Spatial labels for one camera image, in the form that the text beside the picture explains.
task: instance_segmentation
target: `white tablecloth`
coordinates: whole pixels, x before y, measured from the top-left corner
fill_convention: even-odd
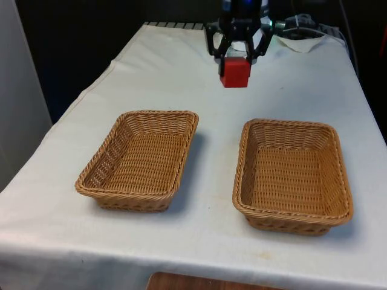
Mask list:
[[[164,213],[103,210],[74,182],[116,118],[139,109],[200,116],[180,190]],[[252,118],[337,129],[354,199],[349,224],[322,237],[248,225],[232,189]],[[340,43],[300,54],[273,39],[249,87],[224,89],[202,31],[144,26],[0,193],[0,287],[144,289],[167,271],[287,289],[386,289],[386,192],[386,146]]]

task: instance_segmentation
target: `rectangular wicker basket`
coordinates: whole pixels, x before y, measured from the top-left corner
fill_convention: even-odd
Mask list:
[[[336,131],[311,122],[247,122],[233,203],[260,230],[319,236],[348,222],[353,202]]]
[[[198,120],[189,111],[122,114],[79,175],[76,190],[102,208],[165,211],[179,188]]]

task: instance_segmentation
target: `red cube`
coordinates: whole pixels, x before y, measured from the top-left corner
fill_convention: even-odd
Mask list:
[[[225,88],[246,88],[251,64],[244,57],[225,57],[224,74],[220,78]]]

